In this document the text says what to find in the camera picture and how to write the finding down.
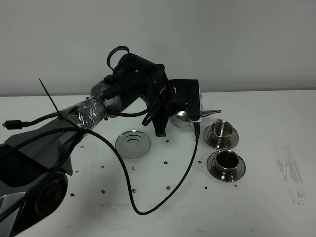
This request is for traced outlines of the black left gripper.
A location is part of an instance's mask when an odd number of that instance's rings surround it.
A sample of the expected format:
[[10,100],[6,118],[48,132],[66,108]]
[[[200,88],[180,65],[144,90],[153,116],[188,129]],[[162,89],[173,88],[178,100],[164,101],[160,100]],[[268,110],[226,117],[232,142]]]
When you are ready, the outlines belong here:
[[155,136],[165,137],[166,126],[171,114],[173,114],[175,96],[184,96],[190,100],[194,91],[199,91],[197,79],[173,79],[169,80],[163,64],[156,64],[150,67],[148,79],[155,83],[158,89],[158,101],[154,103],[154,110],[145,117],[145,123],[153,123]]

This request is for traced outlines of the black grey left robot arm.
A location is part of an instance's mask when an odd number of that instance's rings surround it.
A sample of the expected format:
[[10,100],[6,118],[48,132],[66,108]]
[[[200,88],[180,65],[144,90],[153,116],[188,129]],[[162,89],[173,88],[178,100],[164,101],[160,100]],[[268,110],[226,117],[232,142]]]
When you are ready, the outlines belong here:
[[163,64],[127,52],[90,98],[32,122],[7,121],[8,130],[44,120],[43,127],[15,134],[0,146],[0,234],[12,237],[52,214],[63,201],[72,174],[70,155],[96,125],[108,118],[143,116],[157,137],[169,118],[188,106],[195,137],[200,135],[201,96],[196,79],[169,80]]

